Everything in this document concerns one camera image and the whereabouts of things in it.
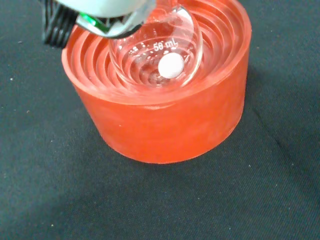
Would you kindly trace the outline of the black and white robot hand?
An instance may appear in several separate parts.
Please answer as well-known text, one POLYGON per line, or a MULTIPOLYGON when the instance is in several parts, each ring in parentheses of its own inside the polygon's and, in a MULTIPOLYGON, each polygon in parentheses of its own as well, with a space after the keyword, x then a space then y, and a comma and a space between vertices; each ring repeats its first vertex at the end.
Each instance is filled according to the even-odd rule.
POLYGON ((134 34, 156 7, 154 0, 42 0, 42 42, 64 49, 75 25, 107 39, 134 34))

